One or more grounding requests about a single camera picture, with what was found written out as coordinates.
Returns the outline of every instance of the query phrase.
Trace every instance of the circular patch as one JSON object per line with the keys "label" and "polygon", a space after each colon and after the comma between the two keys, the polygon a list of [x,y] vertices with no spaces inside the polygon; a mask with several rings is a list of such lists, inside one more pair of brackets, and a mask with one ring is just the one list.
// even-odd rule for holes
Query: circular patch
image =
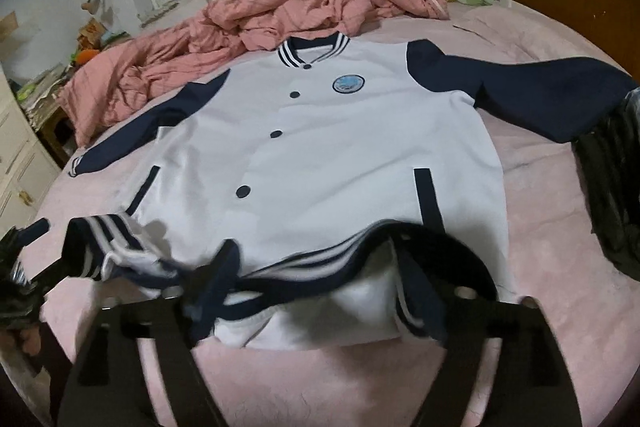
{"label": "circular patch", "polygon": [[359,74],[345,74],[334,80],[334,91],[349,94],[362,89],[364,78]]}

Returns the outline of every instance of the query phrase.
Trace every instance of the navy button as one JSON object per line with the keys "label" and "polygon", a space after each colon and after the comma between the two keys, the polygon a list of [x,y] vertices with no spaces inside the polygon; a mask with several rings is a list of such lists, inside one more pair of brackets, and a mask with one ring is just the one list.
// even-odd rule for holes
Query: navy button
{"label": "navy button", "polygon": [[249,187],[248,185],[243,185],[242,187],[238,187],[238,190],[236,190],[236,196],[242,199],[247,197],[249,195],[249,192],[251,192],[251,187]]}

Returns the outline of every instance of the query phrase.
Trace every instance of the pink comforter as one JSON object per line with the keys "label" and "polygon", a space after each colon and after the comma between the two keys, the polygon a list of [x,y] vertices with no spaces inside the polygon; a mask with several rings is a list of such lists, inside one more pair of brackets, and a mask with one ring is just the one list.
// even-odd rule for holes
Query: pink comforter
{"label": "pink comforter", "polygon": [[[497,7],[456,16],[460,8],[450,6],[451,22],[396,18],[382,21],[381,28],[362,38],[379,42],[428,38],[447,54],[494,62],[573,55],[610,61],[558,23]],[[571,146],[552,143],[484,112],[482,119],[504,168],[509,263],[518,291],[541,301],[566,357],[583,425],[596,427],[640,363],[640,283],[607,261],[591,233]],[[63,173],[57,179],[38,213],[49,217],[52,230],[23,252],[29,277],[60,256],[71,217],[112,210],[110,200],[148,147],[104,171],[77,178]],[[100,300],[121,294],[116,283],[66,279],[49,293],[44,319],[72,358],[82,338],[82,324]],[[171,427],[175,422],[157,363],[150,343],[143,344],[158,420]],[[387,341],[276,352],[233,349],[210,338],[194,355],[233,427],[404,427],[428,391],[443,350],[428,343]],[[488,357],[483,365],[465,426],[478,423],[494,362],[495,357]]]}
{"label": "pink comforter", "polygon": [[449,18],[445,0],[217,0],[173,28],[101,53],[58,100],[84,147],[101,128],[246,51],[273,50],[290,35],[354,36],[365,21],[404,12]]}

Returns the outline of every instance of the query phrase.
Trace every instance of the navy blue sleeve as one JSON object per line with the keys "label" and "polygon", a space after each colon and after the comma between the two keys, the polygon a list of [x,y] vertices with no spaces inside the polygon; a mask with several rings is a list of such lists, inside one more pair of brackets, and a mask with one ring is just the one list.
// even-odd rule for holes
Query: navy blue sleeve
{"label": "navy blue sleeve", "polygon": [[189,82],[173,98],[149,109],[98,145],[78,156],[70,176],[95,172],[124,158],[130,152],[154,140],[160,127],[174,127],[201,109],[220,90],[229,76],[226,70],[207,84]]}
{"label": "navy blue sleeve", "polygon": [[463,90],[476,107],[560,143],[591,130],[638,87],[628,74],[588,57],[494,64],[445,55],[420,40],[407,44],[406,60],[422,87]]}

